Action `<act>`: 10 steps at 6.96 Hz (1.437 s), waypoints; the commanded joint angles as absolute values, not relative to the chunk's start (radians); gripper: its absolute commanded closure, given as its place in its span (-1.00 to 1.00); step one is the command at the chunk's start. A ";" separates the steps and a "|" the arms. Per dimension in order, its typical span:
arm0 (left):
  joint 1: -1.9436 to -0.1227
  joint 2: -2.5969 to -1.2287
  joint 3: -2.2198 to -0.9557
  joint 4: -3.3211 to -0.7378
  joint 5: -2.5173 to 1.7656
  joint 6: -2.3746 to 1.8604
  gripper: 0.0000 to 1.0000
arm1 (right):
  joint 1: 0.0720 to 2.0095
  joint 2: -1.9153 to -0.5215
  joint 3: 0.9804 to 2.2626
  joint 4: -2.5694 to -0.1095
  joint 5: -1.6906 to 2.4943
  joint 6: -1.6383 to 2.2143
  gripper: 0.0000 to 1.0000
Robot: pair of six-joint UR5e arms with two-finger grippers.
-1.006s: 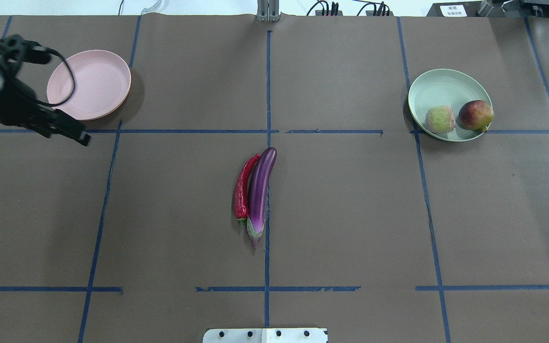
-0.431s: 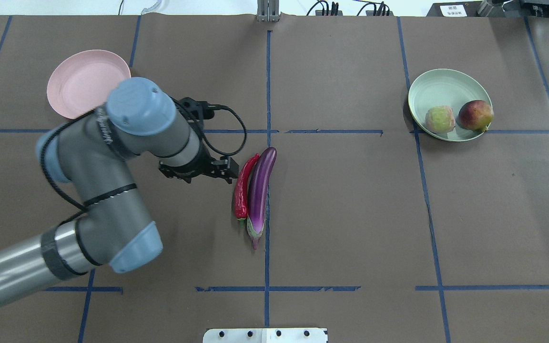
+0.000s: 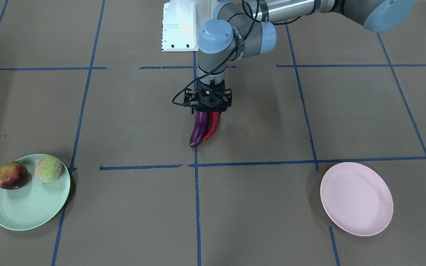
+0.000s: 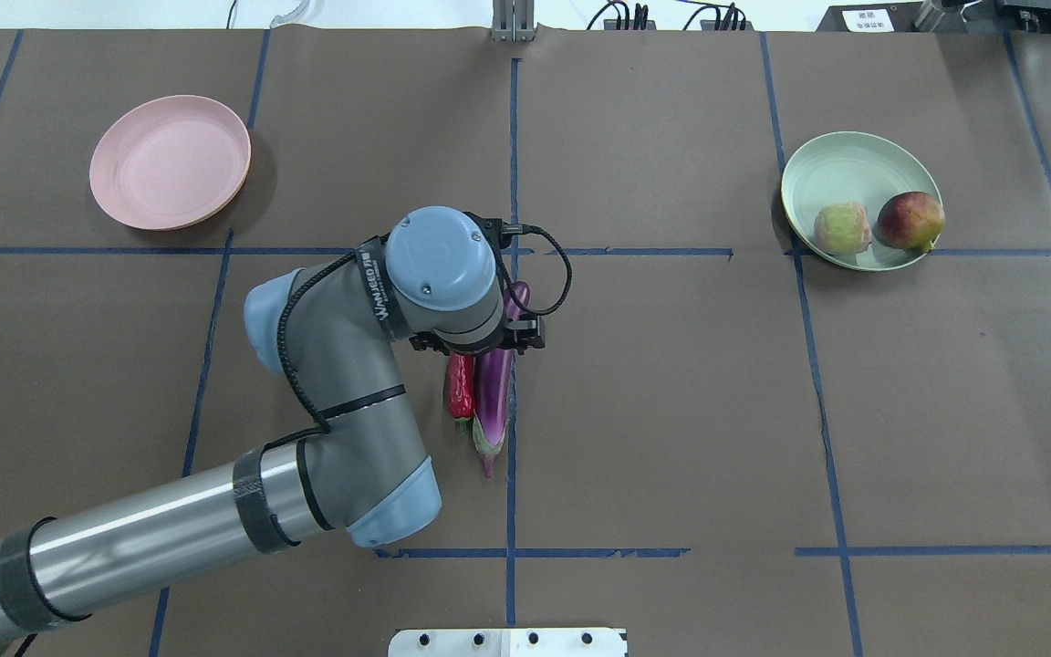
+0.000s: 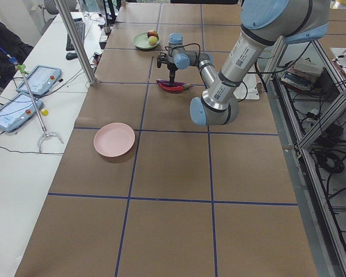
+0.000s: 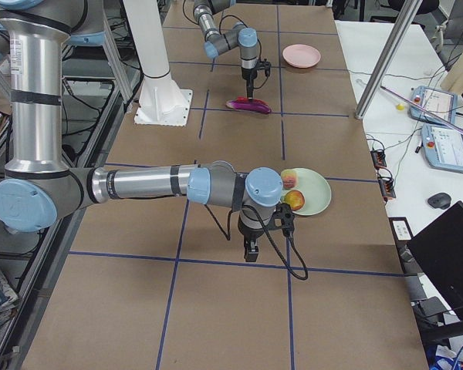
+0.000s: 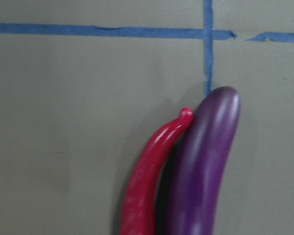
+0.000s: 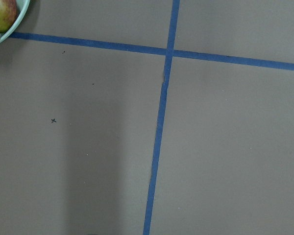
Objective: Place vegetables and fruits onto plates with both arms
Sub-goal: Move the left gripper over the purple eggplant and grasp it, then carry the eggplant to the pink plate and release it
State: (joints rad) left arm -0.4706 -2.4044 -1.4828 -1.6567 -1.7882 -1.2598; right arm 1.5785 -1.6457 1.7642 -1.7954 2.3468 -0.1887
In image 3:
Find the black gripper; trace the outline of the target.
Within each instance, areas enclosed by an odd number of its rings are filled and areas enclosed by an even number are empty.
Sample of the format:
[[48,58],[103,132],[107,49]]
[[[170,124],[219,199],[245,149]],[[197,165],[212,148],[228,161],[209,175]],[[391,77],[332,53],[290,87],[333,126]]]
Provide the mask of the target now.
[[225,112],[232,105],[232,90],[225,83],[211,85],[196,82],[195,90],[184,93],[183,106],[194,108],[198,112]]

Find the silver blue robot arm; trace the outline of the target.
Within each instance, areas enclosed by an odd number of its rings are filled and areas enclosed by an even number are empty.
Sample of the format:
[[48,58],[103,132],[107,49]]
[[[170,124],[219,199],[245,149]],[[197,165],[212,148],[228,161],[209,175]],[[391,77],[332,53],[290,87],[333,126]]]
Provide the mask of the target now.
[[228,62],[267,54],[277,45],[275,26],[315,13],[338,13],[365,29],[383,33],[404,20],[414,0],[251,0],[219,2],[199,31],[198,77],[186,86],[181,106],[198,112],[223,112],[231,106],[225,87]]

